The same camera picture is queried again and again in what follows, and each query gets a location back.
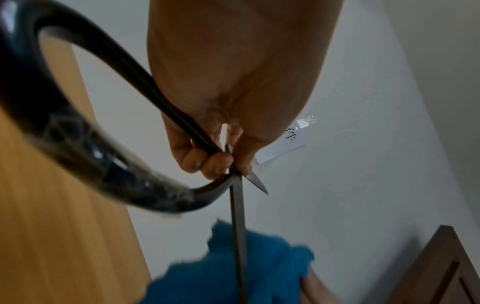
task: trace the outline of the scissors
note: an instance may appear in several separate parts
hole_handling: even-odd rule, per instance
[[[70,104],[43,58],[41,32],[90,51],[189,134],[208,155],[222,151],[190,116],[165,98],[151,75],[111,37],[87,18],[54,1],[0,0],[0,106],[30,144],[99,192],[122,202],[182,213],[204,208],[230,189],[239,299],[247,303],[240,172],[232,167],[229,174],[210,184],[190,189],[150,169]],[[230,146],[225,150],[232,153]],[[247,180],[268,194],[254,173]]]

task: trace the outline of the white paper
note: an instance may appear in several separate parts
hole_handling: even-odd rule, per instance
[[[258,151],[255,158],[261,164],[306,143],[305,130],[302,130],[295,120],[280,138]]]

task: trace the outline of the wooden surface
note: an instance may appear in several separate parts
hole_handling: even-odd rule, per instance
[[[389,304],[480,304],[480,278],[454,229],[440,226]]]
[[[72,47],[43,46],[62,88],[94,119]],[[126,208],[26,144],[1,110],[0,269],[4,303],[133,303],[150,281]]]

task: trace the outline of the white wall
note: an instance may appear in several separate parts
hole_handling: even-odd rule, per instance
[[[146,0],[64,2],[147,65]],[[105,129],[153,168],[205,183],[177,168],[158,111],[84,53],[78,58]],[[440,224],[454,226],[478,267],[480,233],[380,2],[346,1],[307,115],[317,115],[308,146],[256,168],[270,196],[244,184],[249,228],[310,246],[314,269],[346,303],[382,303]],[[130,215],[158,276],[205,253],[211,225],[230,217],[229,198],[181,220]]]
[[[480,225],[480,2],[385,0],[385,6]]]

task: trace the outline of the hand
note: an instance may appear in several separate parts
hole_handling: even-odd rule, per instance
[[[255,153],[300,113],[322,66],[339,0],[151,0],[147,50],[156,84],[233,155],[211,157],[164,117],[180,167],[208,179]]]
[[[310,268],[308,275],[300,281],[299,304],[342,304],[315,275]]]

